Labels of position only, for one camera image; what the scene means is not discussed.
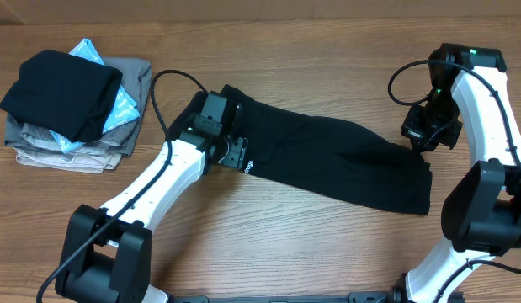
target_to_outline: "black cloth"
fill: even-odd
[[[430,164],[353,122],[311,117],[262,104],[226,85],[221,94],[242,106],[231,133],[248,139],[240,169],[252,175],[379,210],[426,215]],[[202,110],[198,92],[170,127],[174,138],[186,118]]]
[[[53,130],[70,141],[101,138],[122,73],[113,67],[44,50],[23,63],[0,108],[16,120]]]

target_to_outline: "light blue fabric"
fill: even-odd
[[[99,56],[98,52],[95,50],[95,47],[93,47],[92,41],[90,39],[82,39],[81,43],[75,46],[75,48],[70,51],[69,54],[104,65],[103,59],[101,59],[101,56]],[[114,101],[114,107],[110,111],[109,117],[103,126],[103,133],[138,119],[141,114],[136,109],[136,106],[136,101],[125,91],[124,87],[120,85],[118,93],[116,94],[116,100]],[[84,144],[84,142],[71,142],[65,136],[62,136],[52,130],[49,131],[55,138],[56,142],[60,144],[61,151],[65,154],[74,151]]]

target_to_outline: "gray cloth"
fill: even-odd
[[[119,153],[131,156],[146,108],[148,90],[152,80],[152,67],[149,61],[136,58],[103,57],[103,61],[106,66],[118,68],[123,73],[122,85],[138,103],[141,116],[135,121],[105,133],[98,141],[87,142],[73,153],[84,155]],[[6,120],[4,144],[5,146],[21,147],[24,151],[30,151],[32,147],[55,152],[61,151],[60,145],[47,129],[29,123],[18,123],[11,115],[8,115]]]
[[[80,173],[102,173],[104,169],[115,169],[122,155],[82,155],[61,151],[33,151],[15,148],[18,163],[35,167],[57,168]]]

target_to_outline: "wooden table surface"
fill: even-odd
[[[190,72],[215,91],[229,83],[266,104],[351,120],[404,146],[408,108],[387,96],[391,74],[442,42],[499,48],[521,131],[521,17],[0,26],[0,101],[19,64],[44,49],[69,51],[82,37],[102,56]],[[426,67],[395,87],[408,101],[428,90]],[[157,101],[168,123],[195,92],[181,77],[161,79]],[[5,117],[0,110],[0,302],[33,302],[58,264],[72,212],[82,203],[99,207],[130,184],[158,154],[163,134],[149,104],[131,158],[114,172],[70,173],[17,164],[14,150],[3,147]],[[424,156],[433,171],[428,216],[372,210],[213,167],[155,232],[152,283],[174,295],[210,297],[388,290],[440,238],[444,199],[470,168],[465,133],[454,150]],[[498,260],[521,267],[521,249]],[[494,268],[479,268],[461,289],[470,302],[521,302],[521,276]],[[51,289],[45,298],[63,302]]]

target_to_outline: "stack of clothes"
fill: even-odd
[[[133,153],[151,79],[149,61],[101,57],[89,39],[69,54],[44,50],[21,65],[0,103],[4,144],[24,165],[115,169]]]

